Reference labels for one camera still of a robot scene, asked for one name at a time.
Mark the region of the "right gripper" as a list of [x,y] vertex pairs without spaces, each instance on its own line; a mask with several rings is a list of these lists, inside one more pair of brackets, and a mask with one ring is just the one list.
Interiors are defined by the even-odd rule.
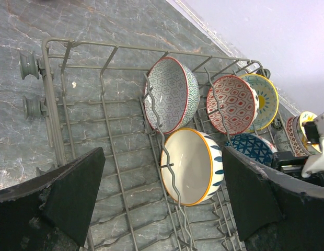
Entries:
[[271,167],[306,182],[315,181],[316,185],[324,187],[324,171],[311,174],[309,178],[302,177],[302,169],[308,158],[307,156],[294,157],[290,152],[277,152],[273,154]]

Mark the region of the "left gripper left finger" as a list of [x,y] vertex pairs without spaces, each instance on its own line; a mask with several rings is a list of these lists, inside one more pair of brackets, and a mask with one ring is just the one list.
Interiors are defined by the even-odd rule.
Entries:
[[0,250],[79,250],[85,245],[105,165],[97,147],[72,162],[0,190]]

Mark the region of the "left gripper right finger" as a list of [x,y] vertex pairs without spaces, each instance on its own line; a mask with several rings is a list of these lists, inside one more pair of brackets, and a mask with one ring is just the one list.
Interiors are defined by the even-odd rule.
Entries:
[[324,250],[324,172],[308,183],[223,149],[239,239],[247,250]]

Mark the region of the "red scale patterned bowl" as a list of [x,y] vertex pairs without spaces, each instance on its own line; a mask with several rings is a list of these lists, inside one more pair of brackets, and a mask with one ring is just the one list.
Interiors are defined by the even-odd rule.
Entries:
[[287,134],[292,146],[292,149],[294,151],[295,156],[300,157],[300,156],[307,156],[308,154],[300,147],[298,144],[295,134],[293,132],[293,117],[290,117],[287,121],[286,129],[287,129]]

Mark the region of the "yellow green floral bowl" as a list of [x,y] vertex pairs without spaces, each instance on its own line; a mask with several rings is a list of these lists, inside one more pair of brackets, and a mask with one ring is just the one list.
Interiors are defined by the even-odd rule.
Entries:
[[321,153],[319,144],[315,144],[316,136],[315,125],[313,123],[316,114],[310,111],[304,111],[296,117],[294,129],[296,130],[296,139],[301,148],[308,155]]

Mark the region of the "blue red patterned bowl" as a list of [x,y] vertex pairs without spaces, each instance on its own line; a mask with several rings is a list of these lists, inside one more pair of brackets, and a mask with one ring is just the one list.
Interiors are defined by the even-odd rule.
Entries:
[[276,147],[265,138],[249,133],[234,135],[225,147],[232,147],[260,164],[271,166]]

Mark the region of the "black striped white bowl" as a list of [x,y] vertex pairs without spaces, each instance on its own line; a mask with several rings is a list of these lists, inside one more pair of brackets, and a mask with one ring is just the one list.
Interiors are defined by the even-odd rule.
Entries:
[[194,206],[218,191],[224,179],[222,149],[204,132],[181,128],[165,143],[170,156],[161,153],[161,178],[169,195],[183,206]]

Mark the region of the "wire dish rack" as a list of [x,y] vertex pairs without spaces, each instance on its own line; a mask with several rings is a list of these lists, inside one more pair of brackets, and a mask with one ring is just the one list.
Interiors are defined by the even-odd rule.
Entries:
[[20,53],[22,78],[43,81],[44,100],[25,98],[27,118],[46,122],[56,165],[94,147],[105,153],[103,178],[84,250],[245,250],[225,184],[208,201],[178,206],[160,180],[161,135],[144,109],[146,75],[173,57],[199,82],[201,100],[188,126],[219,145],[226,136],[210,123],[207,92],[224,75],[271,73],[259,61],[107,42],[48,38],[42,55]]

